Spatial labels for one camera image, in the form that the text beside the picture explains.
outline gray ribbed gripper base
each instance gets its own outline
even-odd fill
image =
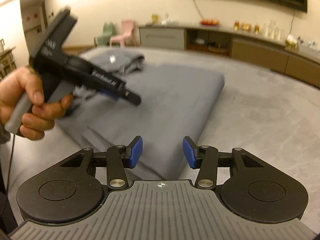
[[[188,180],[135,181],[111,192],[95,214],[77,223],[45,226],[25,222],[14,240],[311,240],[300,220],[260,224],[227,210],[210,190]]]

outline electrical cord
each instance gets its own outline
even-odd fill
[[[5,207],[8,203],[8,191],[9,191],[9,179],[10,179],[10,172],[11,172],[11,164],[12,164],[12,157],[13,157],[13,149],[14,149],[14,141],[16,139],[16,135],[13,135],[13,141],[12,141],[12,148],[11,148],[11,156],[10,156],[10,161],[9,161],[9,170],[8,170],[8,178],[7,178],[7,187],[5,190],[5,203],[4,203],[4,207],[0,212],[0,217],[2,217],[3,212],[5,210]]]
[[[198,12],[199,16],[201,17],[201,19],[204,19],[203,14],[201,13],[201,11],[200,11],[200,9],[199,9],[199,7],[198,7],[197,3],[196,3],[196,0],[193,0],[193,4],[195,5],[195,8],[196,8],[196,10],[197,10],[197,12]]]
[[[295,16],[296,16],[296,10],[295,10],[295,9],[293,9],[293,18],[292,18],[292,22],[291,22],[291,28],[290,28],[290,33],[289,33],[289,35],[290,35],[290,34],[291,34],[291,32],[292,32],[292,28],[293,28],[293,21],[294,21]]]

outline cabinet drawer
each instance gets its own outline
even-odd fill
[[[184,50],[184,29],[140,28],[142,47]]]
[[[320,67],[302,58],[289,56],[285,73],[303,82],[320,87]]]
[[[233,59],[238,59],[274,71],[284,73],[288,55],[273,48],[268,48],[259,43],[233,40],[232,54]]]

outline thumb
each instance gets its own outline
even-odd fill
[[[40,106],[44,103],[42,80],[31,67],[22,67],[16,72],[16,80],[24,89],[31,103]]]

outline pink chair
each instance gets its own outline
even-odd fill
[[[122,35],[112,36],[110,38],[110,47],[112,42],[119,42],[120,47],[125,47],[125,42],[131,40],[132,43],[135,45],[134,39],[132,37],[132,31],[134,28],[134,20],[124,20],[121,22],[121,28],[123,31]]]

